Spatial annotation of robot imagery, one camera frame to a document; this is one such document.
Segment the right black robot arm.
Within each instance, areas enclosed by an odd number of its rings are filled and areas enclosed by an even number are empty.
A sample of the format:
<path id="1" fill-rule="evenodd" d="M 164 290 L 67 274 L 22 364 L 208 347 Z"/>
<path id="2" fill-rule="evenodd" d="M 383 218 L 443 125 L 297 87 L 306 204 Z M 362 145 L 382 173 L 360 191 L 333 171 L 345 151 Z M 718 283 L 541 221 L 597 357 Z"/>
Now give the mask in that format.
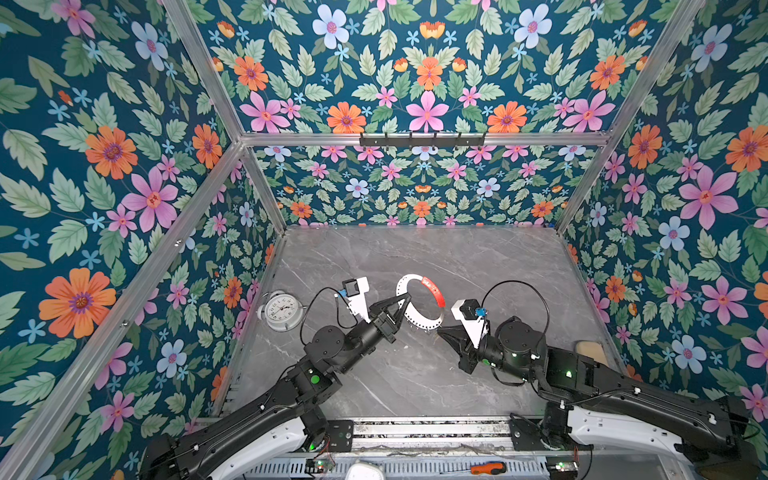
<path id="1" fill-rule="evenodd" d="M 585 355 L 550 347 L 517 317 L 473 338 L 463 326 L 440 327 L 466 373 L 484 364 L 529 385 L 545 402 L 538 426 L 521 443 L 568 449 L 611 446 L 666 455 L 704 479 L 755 479 L 746 408 L 734 397 L 702 400 L 647 385 Z"/>

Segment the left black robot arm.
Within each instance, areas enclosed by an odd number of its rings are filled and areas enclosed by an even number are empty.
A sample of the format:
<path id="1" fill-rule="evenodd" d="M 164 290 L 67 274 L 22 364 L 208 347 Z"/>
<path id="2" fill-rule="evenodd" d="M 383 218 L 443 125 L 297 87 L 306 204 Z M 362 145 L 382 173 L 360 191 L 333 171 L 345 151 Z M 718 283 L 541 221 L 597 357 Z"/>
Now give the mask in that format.
<path id="1" fill-rule="evenodd" d="M 163 434 L 145 451 L 141 479 L 236 479 L 282 454 L 317 448 L 328 426 L 320 407 L 377 344 L 394 342 L 409 293 L 374 303 L 369 318 L 349 331 L 319 329 L 305 354 L 257 399 L 223 419 L 175 439 Z"/>

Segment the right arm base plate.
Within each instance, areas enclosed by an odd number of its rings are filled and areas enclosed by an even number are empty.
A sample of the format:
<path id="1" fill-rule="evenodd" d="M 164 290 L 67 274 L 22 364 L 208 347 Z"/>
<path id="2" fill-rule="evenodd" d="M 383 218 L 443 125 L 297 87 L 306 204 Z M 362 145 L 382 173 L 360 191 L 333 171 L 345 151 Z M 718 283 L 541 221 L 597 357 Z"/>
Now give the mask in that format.
<path id="1" fill-rule="evenodd" d="M 508 421 L 510 437 L 516 451 L 558 451 L 560 447 L 552 443 L 549 431 L 541 425 L 541 421 L 533 420 L 511 413 Z"/>

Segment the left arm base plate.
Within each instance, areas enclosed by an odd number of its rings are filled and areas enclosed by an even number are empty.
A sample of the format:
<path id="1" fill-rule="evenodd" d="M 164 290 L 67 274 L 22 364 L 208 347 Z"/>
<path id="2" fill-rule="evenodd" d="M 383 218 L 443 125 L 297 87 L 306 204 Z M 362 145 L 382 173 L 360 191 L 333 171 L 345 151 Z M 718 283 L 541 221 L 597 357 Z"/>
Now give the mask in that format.
<path id="1" fill-rule="evenodd" d="M 309 444 L 309 450 L 320 452 L 347 453 L 352 450 L 355 422 L 353 420 L 330 420 L 323 425 Z"/>

